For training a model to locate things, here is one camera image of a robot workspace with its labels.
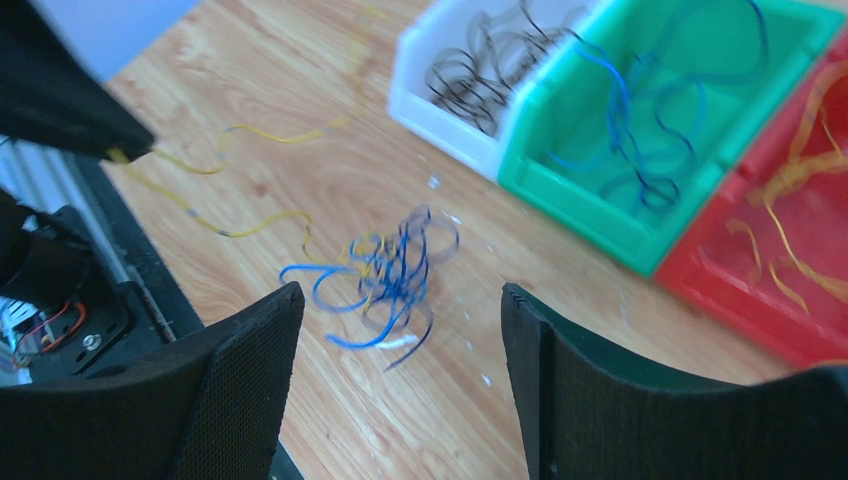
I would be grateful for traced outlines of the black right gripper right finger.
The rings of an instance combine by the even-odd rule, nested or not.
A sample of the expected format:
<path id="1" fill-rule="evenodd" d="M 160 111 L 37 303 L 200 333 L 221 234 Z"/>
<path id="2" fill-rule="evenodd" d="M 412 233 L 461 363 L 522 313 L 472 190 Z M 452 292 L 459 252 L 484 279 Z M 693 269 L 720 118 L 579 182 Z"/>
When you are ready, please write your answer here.
<path id="1" fill-rule="evenodd" d="M 632 352 L 508 283 L 501 328 L 533 479 L 843 479 L 847 369 L 753 386 Z"/>

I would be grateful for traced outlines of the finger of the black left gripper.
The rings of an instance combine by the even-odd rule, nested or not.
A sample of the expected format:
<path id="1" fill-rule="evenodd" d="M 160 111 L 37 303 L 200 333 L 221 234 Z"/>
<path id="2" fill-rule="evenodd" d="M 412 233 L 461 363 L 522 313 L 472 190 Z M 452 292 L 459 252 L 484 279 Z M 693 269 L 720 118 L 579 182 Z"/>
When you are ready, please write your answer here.
<path id="1" fill-rule="evenodd" d="M 1 134 L 101 159 L 117 149 L 135 160 L 155 144 L 29 1 L 1 3 Z"/>

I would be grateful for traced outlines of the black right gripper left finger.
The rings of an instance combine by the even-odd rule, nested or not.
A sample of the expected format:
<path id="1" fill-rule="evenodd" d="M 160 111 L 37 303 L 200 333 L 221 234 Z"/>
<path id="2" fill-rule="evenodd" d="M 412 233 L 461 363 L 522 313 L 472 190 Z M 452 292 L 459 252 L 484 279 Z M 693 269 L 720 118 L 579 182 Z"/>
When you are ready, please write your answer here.
<path id="1" fill-rule="evenodd" d="M 131 362 L 1 392 L 5 479 L 265 479 L 305 299 L 288 283 Z"/>

